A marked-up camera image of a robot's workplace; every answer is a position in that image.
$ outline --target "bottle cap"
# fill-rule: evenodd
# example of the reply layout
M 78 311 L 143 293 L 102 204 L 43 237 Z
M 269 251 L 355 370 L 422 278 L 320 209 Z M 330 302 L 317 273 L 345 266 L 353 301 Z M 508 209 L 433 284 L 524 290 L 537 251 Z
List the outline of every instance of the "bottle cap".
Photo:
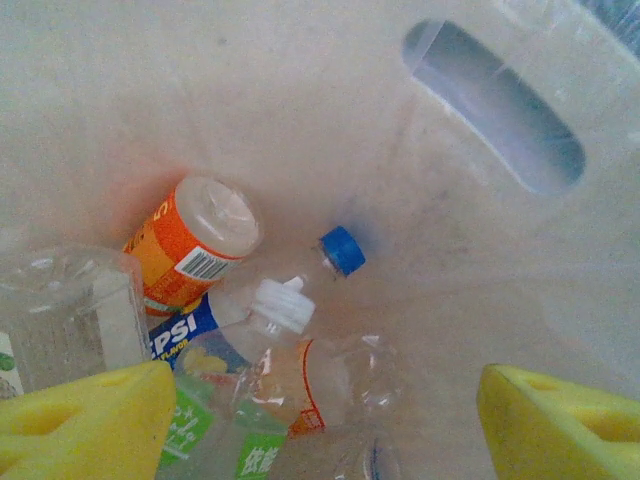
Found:
M 300 334 L 311 320 L 316 304 L 295 287 L 266 278 L 256 290 L 251 308 L 272 322 Z
M 342 226 L 331 230 L 320 239 L 320 242 L 331 263 L 345 277 L 355 272 L 366 262 L 358 242 Z

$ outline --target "clear plastic bottle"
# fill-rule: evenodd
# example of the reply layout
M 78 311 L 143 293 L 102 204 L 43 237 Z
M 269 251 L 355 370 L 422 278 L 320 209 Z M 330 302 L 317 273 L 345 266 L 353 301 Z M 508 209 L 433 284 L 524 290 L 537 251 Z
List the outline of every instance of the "clear plastic bottle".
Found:
M 140 265 L 117 250 L 4 255 L 0 305 L 0 398 L 150 359 Z
M 266 478 L 295 415 L 274 418 L 250 396 L 238 395 L 236 373 L 259 364 L 274 345 L 292 348 L 314 309 L 294 288 L 264 280 L 248 318 L 187 345 L 176 365 L 178 407 L 156 478 L 200 479 L 213 472 L 220 480 Z
M 235 303 L 247 309 L 253 293 L 264 278 L 279 282 L 294 280 L 300 292 L 315 302 L 330 292 L 338 281 L 358 270 L 366 262 L 353 236 L 337 226 L 310 248 L 283 250 L 246 262 L 221 282 L 220 288 Z
M 324 235 L 312 248 L 294 252 L 283 251 L 272 257 L 258 257 L 241 265 L 225 277 L 223 282 L 212 287 L 193 306 L 175 314 L 155 331 L 152 330 L 152 341 L 157 335 L 166 336 L 164 332 L 176 324 L 190 322 L 192 332 L 188 335 L 189 339 L 195 336 L 195 332 L 202 333 L 227 325 L 229 322 L 222 319 L 218 312 L 221 308 L 220 292 L 242 309 L 243 317 L 238 318 L 242 320 L 249 314 L 256 289 L 265 278 L 295 284 L 301 293 L 317 301 L 321 291 L 330 290 L 337 280 L 348 277 L 364 263 L 365 257 L 358 243 L 344 227 L 338 226 Z M 156 350 L 158 356 L 166 353 L 161 351 L 162 349 Z M 168 359 L 173 361 L 174 358 L 172 355 Z
M 256 208 L 235 186 L 209 173 L 185 177 L 124 247 L 142 264 L 152 320 L 197 300 L 262 235 Z
M 347 425 L 290 439 L 270 480 L 400 480 L 391 436 L 375 425 Z
M 290 436 L 386 414 L 401 394 L 395 350 L 377 335 L 273 347 L 241 376 L 237 395 L 283 421 Z

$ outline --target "orange label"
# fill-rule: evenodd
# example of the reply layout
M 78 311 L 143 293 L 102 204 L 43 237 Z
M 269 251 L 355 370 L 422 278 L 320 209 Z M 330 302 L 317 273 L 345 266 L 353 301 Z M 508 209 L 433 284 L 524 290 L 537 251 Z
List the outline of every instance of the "orange label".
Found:
M 311 388 L 309 387 L 309 378 L 307 376 L 307 357 L 309 356 L 309 348 L 311 348 L 312 343 L 313 340 L 306 340 L 298 344 L 298 361 L 300 371 L 302 372 L 305 396 L 302 399 L 300 415 L 289 427 L 289 436 L 291 437 L 320 431 L 325 427 L 320 411 L 313 401 Z
M 127 242 L 123 251 L 140 260 L 147 313 L 168 316 L 197 300 L 242 260 L 200 242 L 176 208 L 176 191 Z

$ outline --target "bottle neck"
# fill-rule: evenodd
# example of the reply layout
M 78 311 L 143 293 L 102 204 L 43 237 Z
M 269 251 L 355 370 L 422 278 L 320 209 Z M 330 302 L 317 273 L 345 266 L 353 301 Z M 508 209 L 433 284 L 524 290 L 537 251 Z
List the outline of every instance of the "bottle neck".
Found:
M 313 250 L 320 259 L 320 265 L 322 269 L 326 270 L 334 278 L 334 280 L 337 280 L 338 278 L 344 278 L 344 275 L 342 274 L 340 269 L 338 269 L 338 267 L 331 261 L 331 259 L 327 255 L 327 252 L 322 246 L 322 243 L 318 243 L 318 245 L 313 247 Z
M 300 340 L 301 335 L 283 326 L 278 322 L 265 317 L 264 315 L 251 310 L 247 318 L 247 323 L 254 331 L 270 338 L 278 345 L 293 345 Z

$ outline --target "white bottle cap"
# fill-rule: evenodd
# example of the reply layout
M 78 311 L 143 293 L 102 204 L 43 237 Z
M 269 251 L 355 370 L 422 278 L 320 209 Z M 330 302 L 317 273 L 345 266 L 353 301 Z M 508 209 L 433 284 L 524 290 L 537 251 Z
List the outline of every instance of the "white bottle cap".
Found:
M 295 286 L 283 285 L 266 278 L 256 290 L 251 309 L 272 322 L 301 334 L 311 320 L 316 304 L 299 293 Z

